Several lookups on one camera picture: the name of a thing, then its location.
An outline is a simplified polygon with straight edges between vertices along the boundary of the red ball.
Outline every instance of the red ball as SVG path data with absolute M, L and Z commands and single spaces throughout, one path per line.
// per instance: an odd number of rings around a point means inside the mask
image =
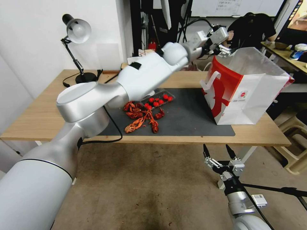
M 153 103 L 153 106 L 154 106 L 154 107 L 159 106 L 159 102 L 154 102 L 154 103 Z

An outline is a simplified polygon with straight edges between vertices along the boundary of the computer screen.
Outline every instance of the computer screen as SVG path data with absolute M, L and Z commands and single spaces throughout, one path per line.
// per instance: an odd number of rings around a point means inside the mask
M 288 29 L 307 31 L 307 1 L 299 2 L 288 20 Z
M 307 0 L 297 2 L 275 41 L 289 45 L 307 43 Z

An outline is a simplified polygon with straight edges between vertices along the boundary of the chair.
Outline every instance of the chair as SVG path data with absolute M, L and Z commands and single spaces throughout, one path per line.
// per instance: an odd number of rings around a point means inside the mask
M 282 123 L 279 128 L 292 145 L 274 149 L 287 160 L 282 165 L 288 172 L 300 174 L 307 168 L 307 109 Z

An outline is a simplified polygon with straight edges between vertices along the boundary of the white paper bag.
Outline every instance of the white paper bag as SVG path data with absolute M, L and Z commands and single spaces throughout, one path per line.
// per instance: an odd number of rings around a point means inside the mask
M 253 125 L 293 81 L 256 48 L 247 47 L 228 58 L 214 57 L 200 84 L 218 125 Z

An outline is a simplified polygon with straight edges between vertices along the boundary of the crayfish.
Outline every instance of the crayfish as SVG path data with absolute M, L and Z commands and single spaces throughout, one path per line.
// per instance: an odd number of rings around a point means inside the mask
M 159 120 L 159 119 L 161 119 L 162 117 L 164 117 L 164 115 L 165 115 L 164 110 L 161 109 L 161 107 L 160 107 L 160 112 L 158 112 L 158 113 L 154 116 L 154 118 L 155 118 L 156 120 Z
M 126 133 L 131 133 L 133 132 L 134 130 L 140 128 L 142 126 L 142 124 L 144 123 L 145 121 L 145 118 L 144 117 L 141 117 L 137 120 L 135 120 L 134 122 L 132 122 L 130 125 L 128 125 L 126 128 L 125 128 L 125 132 Z
M 157 119 L 157 120 L 161 119 L 165 114 L 163 109 L 160 108 L 160 112 L 157 113 L 155 116 L 153 116 L 153 112 L 151 110 L 147 110 L 140 103 L 137 103 L 136 105 L 134 105 L 133 102 L 128 102 L 124 106 L 123 110 L 124 111 L 130 111 L 130 112 L 126 112 L 126 114 L 131 119 L 138 118 L 137 120 L 135 120 L 134 122 L 132 122 L 130 125 L 128 125 L 125 128 L 126 133 L 131 133 L 134 130 L 140 128 L 146 119 L 149 119 L 149 121 L 150 121 L 149 124 L 151 124 L 152 132 L 157 133 L 158 130 L 159 130 L 159 128 L 158 128 L 159 124 L 155 119 Z

